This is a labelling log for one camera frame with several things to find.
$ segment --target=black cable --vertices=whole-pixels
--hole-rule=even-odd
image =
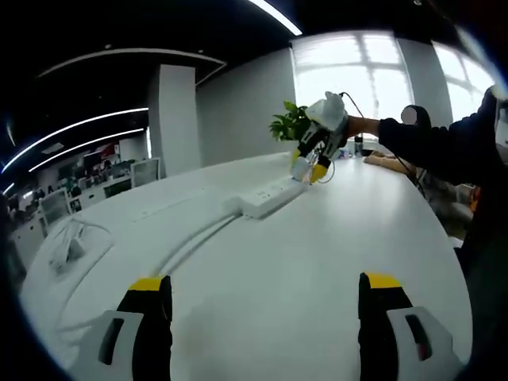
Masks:
[[[343,91],[343,92],[339,93],[339,95],[340,95],[341,97],[343,97],[344,95],[347,95],[347,96],[348,96],[348,98],[351,100],[352,104],[356,107],[356,110],[358,111],[358,113],[361,115],[361,117],[362,117],[363,119],[365,119],[365,116],[362,114],[362,112],[360,111],[360,108],[358,108],[358,106],[356,105],[355,101],[353,101],[353,99],[352,99],[351,95],[349,95],[349,94],[348,94],[348,93],[346,93],[345,91]],[[397,160],[399,161],[399,163],[400,163],[400,164],[402,164],[402,166],[403,166],[403,167],[407,170],[407,172],[408,172],[410,175],[411,175],[411,174],[413,174],[413,171],[411,171],[411,170],[407,167],[407,165],[406,165],[406,164],[405,164],[405,163],[401,160],[401,158],[400,158],[400,157],[398,157],[398,156],[397,156],[397,155],[395,155],[395,154],[394,154],[394,156],[397,158]],[[419,176],[419,178],[418,178],[418,177],[416,176],[416,173],[414,173],[414,176],[415,176],[415,178],[416,178],[416,180],[415,180],[415,184],[414,184],[414,185],[416,186],[416,188],[420,187],[420,192],[423,194],[423,197],[424,197],[424,198],[426,198],[426,196],[425,196],[425,192],[423,191],[423,186],[422,186],[422,184],[420,183],[420,180],[421,180],[422,175],[420,175],[420,176]]]
[[[426,173],[426,170],[422,169],[421,174],[418,176],[418,178],[416,180],[418,183],[420,183],[420,181],[423,179],[423,176],[425,175],[425,173]]]
[[[353,104],[353,105],[355,105],[355,107],[356,107],[356,111],[358,111],[358,114],[360,114],[360,115],[361,115],[361,117],[362,117],[363,119],[365,119],[365,116],[362,114],[362,112],[360,111],[360,109],[359,109],[359,108],[358,108],[358,106],[356,105],[355,101],[353,101],[353,100],[352,100],[351,95],[349,95],[349,94],[348,94],[348,93],[346,93],[345,91],[343,91],[343,92],[339,93],[339,95],[340,95],[341,97],[342,97],[342,96],[344,96],[344,94],[346,94],[346,95],[348,96],[348,98],[351,100],[352,104]]]

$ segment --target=bright window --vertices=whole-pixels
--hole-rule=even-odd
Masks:
[[[391,33],[328,33],[302,38],[293,41],[293,54],[300,106],[323,99],[326,91],[345,91],[365,117],[400,120],[404,107],[413,103],[402,54]],[[347,97],[344,103],[350,115],[360,116]]]
[[[433,43],[446,78],[454,121],[475,113],[485,90],[494,84],[487,71],[465,54]]]

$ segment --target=white power strip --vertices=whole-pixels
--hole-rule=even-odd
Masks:
[[[236,211],[247,217],[261,218],[277,210],[305,189],[306,184],[286,177],[251,193],[230,198],[224,205],[229,212]]]

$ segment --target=white cable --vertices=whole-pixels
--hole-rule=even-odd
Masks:
[[[230,217],[239,217],[239,213],[230,213],[226,214],[225,216],[221,216],[220,218],[217,218],[208,224],[202,226],[199,228],[199,230],[189,234],[187,237],[183,238],[182,241],[178,245],[176,245],[168,254],[163,258],[163,260],[160,261],[159,265],[155,267],[150,274],[150,276],[158,276],[160,275],[161,271],[164,269],[164,266],[175,256],[185,245],[187,245],[189,242],[191,242],[194,238],[196,238],[199,234],[204,233],[206,230],[214,227],[216,224],[223,222],[224,220],[227,220]]]
[[[172,264],[169,269],[166,269],[166,267],[163,267],[163,269],[160,271],[162,274],[165,275],[171,275],[180,265],[189,257],[191,256],[198,248],[203,246],[205,242],[207,242],[212,236],[217,234],[220,230],[223,230],[227,225],[229,225],[231,222],[235,221],[241,217],[241,214],[234,214],[231,217],[227,217],[223,224],[218,226],[215,230],[213,230],[210,234],[206,235],[206,237],[203,237],[197,244],[195,244],[192,248],[187,250],[184,255],[182,255],[178,260],[176,260],[175,264]]]
[[[333,165],[333,172],[332,172],[332,175],[330,176],[329,179],[327,179],[326,181],[321,181],[321,179],[318,180],[318,182],[320,184],[327,184],[329,183],[330,181],[332,181],[333,177],[335,176],[335,161],[332,161],[332,165]]]
[[[71,221],[78,221],[80,223],[82,223],[83,225],[87,225],[87,226],[91,226],[91,227],[95,227],[95,228],[98,228],[98,229],[101,229],[105,232],[107,232],[110,236],[111,236],[111,232],[105,228],[104,226],[100,226],[100,225],[97,225],[93,222],[88,222],[86,220],[83,220],[82,218],[79,218],[79,217],[76,217],[76,216],[73,216],[71,218]],[[65,309],[67,308],[67,304],[69,303],[69,300],[71,300],[71,297],[72,295],[75,293],[75,291],[77,290],[77,288],[79,287],[79,285],[81,284],[81,282],[85,279],[85,277],[90,273],[90,271],[95,267],[95,265],[104,257],[104,255],[114,246],[114,241],[111,240],[110,244],[107,246],[107,248],[102,252],[100,253],[97,258],[95,258],[95,260],[92,262],[92,264],[81,274],[81,276],[78,278],[78,281],[75,282],[75,284],[72,286],[71,290],[67,293],[67,296],[65,298],[65,300],[63,301],[63,305],[60,309],[60,312],[56,318],[56,328],[58,329],[58,326],[60,325],[60,321],[62,320],[62,316],[64,315],[64,311]]]
[[[165,256],[161,261],[160,263],[157,265],[157,267],[155,267],[153,269],[153,271],[151,272],[150,276],[157,276],[157,275],[160,275],[160,273],[162,272],[162,270],[164,269],[164,267],[166,266],[166,264],[171,260],[171,258],[173,258],[176,254],[178,254],[178,252],[180,250],[182,250],[183,247],[185,247],[187,244],[189,244],[189,242],[191,242],[194,238],[196,238],[197,236],[199,236],[200,234],[204,233],[206,230],[208,229],[211,229],[212,227],[214,227],[216,224],[219,224],[225,220],[228,220],[225,224],[223,224],[219,229],[216,229],[213,233],[211,233],[209,236],[205,237],[203,240],[201,240],[198,244],[196,244],[189,252],[193,252],[200,244],[203,244],[208,238],[210,238],[212,235],[214,235],[218,230],[222,229],[224,226],[228,225],[231,221],[235,220],[236,218],[239,218],[241,215],[238,213],[238,212],[234,212],[234,213],[229,213],[229,214],[226,214],[226,215],[223,215],[213,221],[211,221],[210,223],[204,225],[203,227],[199,228],[199,230],[197,231],[194,231],[192,232],[191,234],[189,234],[187,237],[185,237],[182,241],[179,242],[179,244],[177,246],[175,246],[168,254],[167,256]],[[103,257],[104,255],[100,256],[98,258],[98,260],[96,260],[93,265],[85,272],[85,274],[80,278],[79,282],[76,284],[75,287],[73,287],[71,293],[69,294],[69,296],[67,297],[67,300],[65,301],[64,305],[63,305],[63,308],[60,312],[60,316],[59,318],[57,319],[57,322],[60,321],[61,319],[61,316],[63,315],[63,311],[65,310],[65,307],[67,306],[67,303],[69,301],[69,299],[71,298],[72,294],[74,293],[74,291],[77,289],[77,286],[83,281],[83,278],[90,272],[91,268]],[[100,317],[94,317],[88,321],[82,321],[81,323],[78,323],[78,324],[74,324],[74,325],[67,325],[63,328],[57,328],[57,330],[59,332],[68,332],[68,331],[73,331],[73,330],[76,330],[76,329],[81,329],[81,328],[86,328],[92,324],[94,324]]]

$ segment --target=human arm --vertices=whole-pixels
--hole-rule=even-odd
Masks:
[[[349,117],[348,135],[372,133],[394,154],[450,183],[482,186],[502,168],[495,147],[495,98],[487,91],[478,112],[448,129],[422,129],[394,119]]]
[[[364,162],[367,164],[379,165],[380,167],[385,167],[391,169],[392,171],[403,173],[407,176],[414,176],[416,172],[416,168],[405,160],[403,163],[401,163],[398,161],[398,159],[386,156],[378,156],[374,152],[370,156],[367,156],[364,159]]]

